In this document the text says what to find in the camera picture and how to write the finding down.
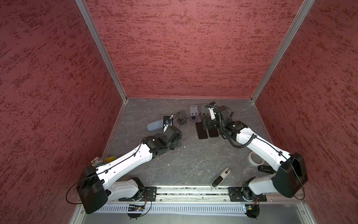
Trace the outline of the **dark round stand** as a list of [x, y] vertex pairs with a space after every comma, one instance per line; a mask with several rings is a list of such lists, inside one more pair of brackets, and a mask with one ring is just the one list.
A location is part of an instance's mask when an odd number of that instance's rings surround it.
[[185, 125], [188, 122], [188, 116], [184, 110], [181, 110], [179, 115], [176, 118], [176, 121], [179, 125]]

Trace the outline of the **grey round stand front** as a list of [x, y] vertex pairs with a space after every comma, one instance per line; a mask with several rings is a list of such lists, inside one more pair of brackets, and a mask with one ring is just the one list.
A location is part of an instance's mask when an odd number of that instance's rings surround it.
[[198, 107], [196, 105], [191, 105], [189, 109], [190, 109], [189, 121], [194, 123], [199, 122], [200, 118], [199, 118]]

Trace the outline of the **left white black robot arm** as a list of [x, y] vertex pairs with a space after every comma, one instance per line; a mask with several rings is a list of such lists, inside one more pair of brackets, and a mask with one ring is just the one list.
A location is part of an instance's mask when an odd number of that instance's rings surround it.
[[115, 184], [136, 167], [181, 146], [182, 132], [169, 126], [163, 133], [145, 137], [124, 156], [99, 167], [87, 166], [76, 184], [76, 191], [87, 214], [102, 208], [108, 201], [120, 199], [141, 200], [145, 187], [137, 178]]

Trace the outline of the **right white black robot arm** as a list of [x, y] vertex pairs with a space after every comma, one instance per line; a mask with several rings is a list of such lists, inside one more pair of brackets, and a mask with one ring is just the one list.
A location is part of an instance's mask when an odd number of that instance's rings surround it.
[[209, 111], [207, 126], [215, 127], [218, 133], [236, 149], [248, 148], [261, 157], [274, 171], [264, 177], [253, 177], [242, 186], [245, 201], [256, 200], [260, 195], [279, 193], [293, 198], [304, 189], [308, 181], [304, 158], [299, 153], [291, 154], [266, 141], [241, 121], [234, 121], [233, 111], [212, 102], [204, 106]]

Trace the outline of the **light blue flat stand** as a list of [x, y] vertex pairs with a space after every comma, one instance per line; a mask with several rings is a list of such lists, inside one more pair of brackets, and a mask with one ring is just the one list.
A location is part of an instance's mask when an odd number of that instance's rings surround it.
[[151, 122], [147, 125], [146, 128], [149, 132], [161, 130], [161, 129], [163, 129], [163, 120]]

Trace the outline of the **masking tape roll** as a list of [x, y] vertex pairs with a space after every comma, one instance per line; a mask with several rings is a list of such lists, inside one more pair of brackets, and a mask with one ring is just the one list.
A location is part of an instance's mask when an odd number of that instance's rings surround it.
[[257, 155], [255, 152], [251, 152], [248, 155], [248, 160], [253, 166], [261, 166], [265, 163], [265, 160], [261, 158], [259, 155]]

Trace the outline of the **silver black remote device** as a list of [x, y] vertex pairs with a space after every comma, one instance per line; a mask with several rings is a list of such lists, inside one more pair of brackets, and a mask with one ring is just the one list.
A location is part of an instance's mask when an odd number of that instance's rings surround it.
[[226, 177], [231, 173], [230, 168], [226, 168], [221, 172], [220, 175], [218, 175], [210, 184], [210, 187], [212, 189], [216, 189], [225, 179]]

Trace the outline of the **yellow cup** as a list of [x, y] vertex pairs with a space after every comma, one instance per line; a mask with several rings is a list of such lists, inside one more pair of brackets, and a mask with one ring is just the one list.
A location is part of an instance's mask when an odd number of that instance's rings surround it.
[[106, 161], [107, 163], [110, 163], [110, 162], [115, 161], [116, 159], [117, 159], [117, 157], [111, 156], [111, 157], [106, 158], [105, 161]]

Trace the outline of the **bundle of coloured pens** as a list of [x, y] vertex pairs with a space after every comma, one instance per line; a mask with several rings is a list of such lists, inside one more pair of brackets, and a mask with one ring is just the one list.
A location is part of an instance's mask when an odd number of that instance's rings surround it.
[[99, 157], [95, 157], [92, 161], [91, 161], [91, 165], [93, 167], [100, 167], [100, 166], [103, 166], [103, 165], [106, 165], [108, 164], [107, 161], [99, 158]]

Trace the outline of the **aluminium front rail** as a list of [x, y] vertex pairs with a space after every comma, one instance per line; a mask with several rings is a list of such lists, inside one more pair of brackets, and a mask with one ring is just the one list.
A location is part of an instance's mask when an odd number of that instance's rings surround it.
[[[156, 200], [153, 203], [237, 203], [253, 204], [246, 202], [231, 202], [228, 195], [228, 187], [222, 186], [212, 189], [206, 185], [158, 185]], [[279, 193], [265, 193], [267, 202], [258, 202], [259, 204], [301, 204], [306, 201], [300, 201], [296, 198], [286, 198]], [[107, 203], [137, 203], [120, 202], [118, 198], [109, 196]]]

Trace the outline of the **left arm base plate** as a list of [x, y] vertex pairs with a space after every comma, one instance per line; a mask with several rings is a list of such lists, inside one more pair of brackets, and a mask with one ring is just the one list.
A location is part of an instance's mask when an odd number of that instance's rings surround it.
[[156, 200], [157, 187], [149, 186], [144, 189], [139, 189], [139, 191], [131, 198], [120, 198], [120, 202], [145, 202], [150, 199], [152, 202]]

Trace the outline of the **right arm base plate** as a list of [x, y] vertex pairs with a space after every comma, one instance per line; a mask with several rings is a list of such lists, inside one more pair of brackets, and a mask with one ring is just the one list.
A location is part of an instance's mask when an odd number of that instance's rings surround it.
[[267, 198], [264, 194], [255, 195], [246, 193], [246, 190], [242, 190], [242, 187], [228, 187], [228, 195], [231, 202], [267, 202]]

